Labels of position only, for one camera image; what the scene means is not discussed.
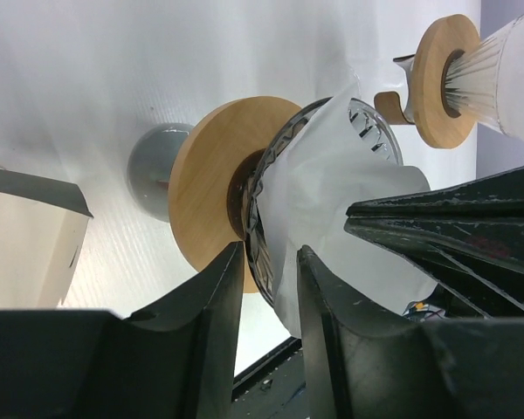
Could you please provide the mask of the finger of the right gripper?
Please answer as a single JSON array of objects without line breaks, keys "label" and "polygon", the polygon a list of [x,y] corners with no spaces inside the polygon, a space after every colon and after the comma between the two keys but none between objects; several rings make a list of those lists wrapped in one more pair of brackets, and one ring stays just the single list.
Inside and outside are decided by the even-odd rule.
[{"label": "finger of the right gripper", "polygon": [[524,317],[524,218],[350,217],[345,230],[410,262],[485,317]]},{"label": "finger of the right gripper", "polygon": [[447,189],[353,203],[344,230],[398,255],[449,251],[524,274],[524,166]]}]

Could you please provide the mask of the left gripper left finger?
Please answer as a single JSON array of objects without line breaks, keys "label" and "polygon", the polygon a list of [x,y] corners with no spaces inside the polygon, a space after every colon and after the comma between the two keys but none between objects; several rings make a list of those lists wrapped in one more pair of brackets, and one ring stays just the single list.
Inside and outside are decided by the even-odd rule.
[{"label": "left gripper left finger", "polygon": [[122,319],[0,310],[0,418],[227,418],[244,249]]}]

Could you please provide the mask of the wooden dripper ring holder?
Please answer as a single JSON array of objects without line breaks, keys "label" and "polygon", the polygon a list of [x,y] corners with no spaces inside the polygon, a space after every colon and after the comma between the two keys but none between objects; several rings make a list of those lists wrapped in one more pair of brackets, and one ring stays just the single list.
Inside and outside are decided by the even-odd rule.
[{"label": "wooden dripper ring holder", "polygon": [[415,124],[403,117],[403,104],[395,91],[379,92],[375,109],[391,125],[413,125],[432,148],[453,149],[468,137],[476,120],[448,102],[446,86],[450,65],[479,45],[479,33],[465,15],[441,17],[421,37],[411,76]]}]

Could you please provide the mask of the smoky grey glass carafe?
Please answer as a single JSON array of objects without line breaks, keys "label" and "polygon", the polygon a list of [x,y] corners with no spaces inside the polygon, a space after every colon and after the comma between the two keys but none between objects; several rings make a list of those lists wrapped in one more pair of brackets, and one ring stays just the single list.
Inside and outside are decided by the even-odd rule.
[{"label": "smoky grey glass carafe", "polygon": [[127,164],[128,189],[135,203],[151,217],[169,221],[171,171],[193,126],[163,123],[147,131],[134,145]]}]

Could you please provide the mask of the orange coffee filter pack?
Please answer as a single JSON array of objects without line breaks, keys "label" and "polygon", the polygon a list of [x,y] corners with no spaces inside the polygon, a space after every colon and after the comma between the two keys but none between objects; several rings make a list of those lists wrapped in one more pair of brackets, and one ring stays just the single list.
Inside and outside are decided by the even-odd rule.
[{"label": "orange coffee filter pack", "polygon": [[78,185],[0,168],[0,309],[63,302],[92,217]]}]

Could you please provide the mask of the white paper coffee filter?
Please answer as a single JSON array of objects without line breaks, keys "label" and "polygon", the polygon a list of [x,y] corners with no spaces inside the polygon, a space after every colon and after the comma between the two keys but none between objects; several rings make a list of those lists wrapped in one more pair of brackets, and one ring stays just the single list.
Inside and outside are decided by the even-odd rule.
[{"label": "white paper coffee filter", "polygon": [[513,21],[500,57],[497,81],[500,130],[524,141],[524,16]]}]

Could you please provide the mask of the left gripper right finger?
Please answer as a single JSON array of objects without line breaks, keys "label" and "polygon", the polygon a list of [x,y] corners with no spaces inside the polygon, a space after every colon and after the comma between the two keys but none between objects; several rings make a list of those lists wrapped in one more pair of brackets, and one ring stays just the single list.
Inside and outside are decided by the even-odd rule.
[{"label": "left gripper right finger", "polygon": [[524,319],[414,322],[297,254],[313,418],[524,418]]}]

